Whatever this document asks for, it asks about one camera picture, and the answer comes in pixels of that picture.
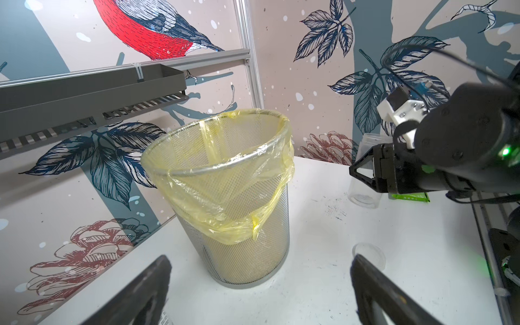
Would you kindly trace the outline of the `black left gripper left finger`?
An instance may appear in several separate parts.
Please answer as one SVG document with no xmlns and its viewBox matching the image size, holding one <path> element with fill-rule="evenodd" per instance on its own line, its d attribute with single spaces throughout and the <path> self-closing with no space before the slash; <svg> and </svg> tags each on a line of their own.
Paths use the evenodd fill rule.
<svg viewBox="0 0 520 325">
<path fill-rule="evenodd" d="M 159 324 L 166 303 L 171 263 L 161 255 L 84 324 Z"/>
</svg>

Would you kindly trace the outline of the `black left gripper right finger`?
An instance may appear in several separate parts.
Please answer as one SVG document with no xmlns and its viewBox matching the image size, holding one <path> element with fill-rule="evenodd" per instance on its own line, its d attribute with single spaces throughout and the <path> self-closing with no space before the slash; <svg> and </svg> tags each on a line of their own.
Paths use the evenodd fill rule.
<svg viewBox="0 0 520 325">
<path fill-rule="evenodd" d="M 350 275 L 362 324 L 441 324 L 364 256 L 354 257 Z"/>
</svg>

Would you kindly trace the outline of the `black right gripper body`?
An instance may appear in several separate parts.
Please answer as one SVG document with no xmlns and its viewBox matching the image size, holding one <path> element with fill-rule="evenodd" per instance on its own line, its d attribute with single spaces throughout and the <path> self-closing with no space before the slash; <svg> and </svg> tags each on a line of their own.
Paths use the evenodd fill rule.
<svg viewBox="0 0 520 325">
<path fill-rule="evenodd" d="M 408 162 L 399 155 L 407 151 L 405 144 L 379 144 L 373 146 L 373 190 L 378 193 L 414 194 L 430 192 L 421 184 L 421 166 Z"/>
</svg>

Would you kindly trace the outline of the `clear jar with rice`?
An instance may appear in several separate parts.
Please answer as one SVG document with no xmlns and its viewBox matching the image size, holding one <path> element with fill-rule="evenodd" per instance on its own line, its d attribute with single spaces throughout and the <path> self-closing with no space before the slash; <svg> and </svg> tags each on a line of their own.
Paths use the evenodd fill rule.
<svg viewBox="0 0 520 325">
<path fill-rule="evenodd" d="M 391 143 L 392 139 L 388 135 L 364 134 L 357 150 L 356 162 L 358 162 L 373 146 L 378 144 Z M 348 199 L 352 203 L 367 209 L 376 209 L 381 201 L 382 194 L 377 193 L 361 181 L 353 179 L 351 181 Z"/>
</svg>

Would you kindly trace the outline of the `clear plastic jar lid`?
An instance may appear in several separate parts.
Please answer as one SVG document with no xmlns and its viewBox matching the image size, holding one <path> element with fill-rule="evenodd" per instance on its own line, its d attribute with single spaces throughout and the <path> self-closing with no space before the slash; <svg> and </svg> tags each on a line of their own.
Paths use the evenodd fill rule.
<svg viewBox="0 0 520 325">
<path fill-rule="evenodd" d="M 386 256 L 383 251 L 376 245 L 367 242 L 359 242 L 353 246 L 352 255 L 354 257 L 361 255 L 380 271 L 385 270 Z"/>
</svg>

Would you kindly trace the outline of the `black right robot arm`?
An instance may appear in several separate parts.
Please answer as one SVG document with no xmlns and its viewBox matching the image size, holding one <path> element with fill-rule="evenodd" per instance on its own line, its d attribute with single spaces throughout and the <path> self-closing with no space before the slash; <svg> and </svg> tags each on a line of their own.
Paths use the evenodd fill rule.
<svg viewBox="0 0 520 325">
<path fill-rule="evenodd" d="M 370 148 L 350 175 L 378 193 L 519 200 L 519 86 L 465 83 L 433 109 L 411 92 L 400 85 L 379 104 L 380 116 L 395 125 L 393 137 Z"/>
</svg>

